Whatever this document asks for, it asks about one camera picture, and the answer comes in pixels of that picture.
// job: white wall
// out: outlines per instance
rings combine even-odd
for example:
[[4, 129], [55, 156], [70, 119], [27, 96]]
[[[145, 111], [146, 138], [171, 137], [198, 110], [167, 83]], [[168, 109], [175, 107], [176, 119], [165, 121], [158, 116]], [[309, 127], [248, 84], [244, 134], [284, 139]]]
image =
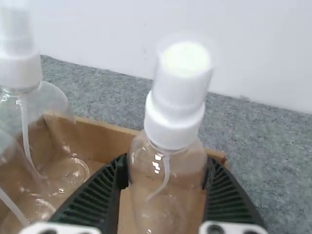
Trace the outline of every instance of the white wall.
[[312, 113], [310, 0], [33, 0], [32, 11], [43, 54], [144, 78], [157, 40], [204, 31], [222, 58], [212, 92]]

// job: gray carpet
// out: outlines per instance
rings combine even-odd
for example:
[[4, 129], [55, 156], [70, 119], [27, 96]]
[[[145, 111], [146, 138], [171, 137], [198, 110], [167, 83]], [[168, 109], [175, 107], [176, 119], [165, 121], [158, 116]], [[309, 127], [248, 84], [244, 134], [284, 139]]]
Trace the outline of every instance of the gray carpet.
[[[42, 57], [75, 114], [140, 130], [151, 81]], [[208, 94], [199, 137], [230, 169], [271, 234], [312, 233], [312, 116]]]

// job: bottle shoulder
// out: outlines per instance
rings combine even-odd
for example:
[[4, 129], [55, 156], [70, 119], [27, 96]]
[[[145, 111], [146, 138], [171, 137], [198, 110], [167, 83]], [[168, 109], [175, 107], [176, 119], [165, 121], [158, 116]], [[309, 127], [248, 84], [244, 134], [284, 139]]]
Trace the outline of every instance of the bottle shoulder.
[[202, 170], [207, 164], [207, 155], [199, 139], [181, 151], [170, 152], [155, 147], [144, 131], [134, 138], [127, 155], [130, 166], [144, 171], [153, 170], [158, 163], [162, 164], [165, 156], [170, 157], [173, 172], [194, 173]]

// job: plastic tube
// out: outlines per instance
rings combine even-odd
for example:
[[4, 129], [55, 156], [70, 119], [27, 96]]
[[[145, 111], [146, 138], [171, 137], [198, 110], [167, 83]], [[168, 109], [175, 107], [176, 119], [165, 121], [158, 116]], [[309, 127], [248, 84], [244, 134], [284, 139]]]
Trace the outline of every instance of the plastic tube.
[[149, 194], [145, 198], [145, 202], [148, 202], [154, 196], [159, 194], [167, 186], [167, 184], [169, 182], [169, 179], [170, 179], [170, 163], [169, 163], [170, 155], [163, 156], [162, 160], [163, 160], [164, 168], [165, 168], [165, 178], [164, 178], [164, 181], [162, 182], [162, 184], [153, 193]]
[[27, 105], [26, 101], [23, 100], [22, 97], [19, 98], [20, 100], [20, 112], [21, 112], [21, 127], [22, 127], [22, 136], [23, 136], [23, 146], [27, 160], [30, 162], [32, 167], [37, 172], [33, 160], [30, 155], [30, 148], [29, 148], [29, 139], [28, 139], [28, 116], [27, 116]]
[[4, 204], [13, 212], [13, 214], [18, 218], [21, 224], [26, 227], [29, 222], [26, 217], [22, 213], [22, 211], [17, 207], [17, 205], [9, 198], [9, 196], [4, 192], [4, 190], [0, 187], [0, 199], [4, 202]]

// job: bottle neck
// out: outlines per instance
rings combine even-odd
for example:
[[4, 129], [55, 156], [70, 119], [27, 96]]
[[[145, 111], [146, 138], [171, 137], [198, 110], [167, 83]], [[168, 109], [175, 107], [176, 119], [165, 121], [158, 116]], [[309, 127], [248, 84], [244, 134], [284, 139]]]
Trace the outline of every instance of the bottle neck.
[[173, 154], [178, 154], [181, 153], [183, 151], [185, 151], [187, 149], [187, 147], [182, 148], [182, 149], [178, 149], [178, 150], [168, 150], [168, 149], [164, 149], [158, 145], [156, 145], [155, 143], [153, 143], [148, 137], [147, 140], [149, 142], [149, 144], [157, 151], [163, 153], [163, 154], [167, 154], [167, 155], [173, 155]]
[[7, 87], [2, 87], [2, 91], [6, 95], [19, 96], [19, 95], [27, 94], [27, 93], [34, 91], [35, 89], [39, 87], [39, 85], [40, 85], [40, 82], [32, 87], [24, 88], [24, 89], [12, 89], [12, 88], [7, 88]]

